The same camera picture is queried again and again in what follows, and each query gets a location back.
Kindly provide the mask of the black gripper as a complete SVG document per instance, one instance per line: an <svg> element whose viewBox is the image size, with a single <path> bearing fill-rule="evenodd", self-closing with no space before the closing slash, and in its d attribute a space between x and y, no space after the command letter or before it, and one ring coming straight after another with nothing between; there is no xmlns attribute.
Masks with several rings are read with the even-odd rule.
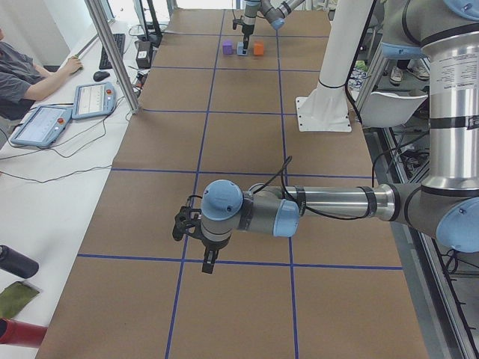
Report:
<svg viewBox="0 0 479 359"><path fill-rule="evenodd" d="M233 19L233 30L237 29L237 26L242 27L243 35L243 48L242 52L248 52L249 36L254 33L255 18L250 16L242 16L240 18Z"/></svg>
<svg viewBox="0 0 479 359"><path fill-rule="evenodd" d="M201 224L201 210L190 206L181 206L174 217L172 237L179 242L184 236L191 236L201 241L205 247L204 260L201 271L213 273L214 261L219 251L228 244L228 234L216 235L208 232Z"/></svg>

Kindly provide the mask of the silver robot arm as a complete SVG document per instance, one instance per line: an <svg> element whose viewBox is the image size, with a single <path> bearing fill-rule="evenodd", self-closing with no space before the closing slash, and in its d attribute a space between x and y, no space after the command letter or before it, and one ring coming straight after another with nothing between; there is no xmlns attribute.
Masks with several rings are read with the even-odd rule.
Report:
<svg viewBox="0 0 479 359"><path fill-rule="evenodd" d="M282 1L279 6L274 7L271 1L267 0L246 1L244 14L239 18L234 16L232 25L233 30L236 30L237 26L240 26L242 29L243 41L239 54L246 55L248 52L250 36L254 33L258 12L260 12L275 30L278 30L283 26L284 19L303 2L303 0Z"/></svg>
<svg viewBox="0 0 479 359"><path fill-rule="evenodd" d="M175 240L191 236L203 243L204 272L213 271L233 231L291 237L303 215L404 224L449 249L449 271L456 270L458 253L478 250L478 3L387 1L380 48L388 59L430 63L429 144L412 150L406 142L386 151L407 164L427 156L426 177L354 188L266 182L247 191L216 180L199 208L180 208L172 231Z"/></svg>

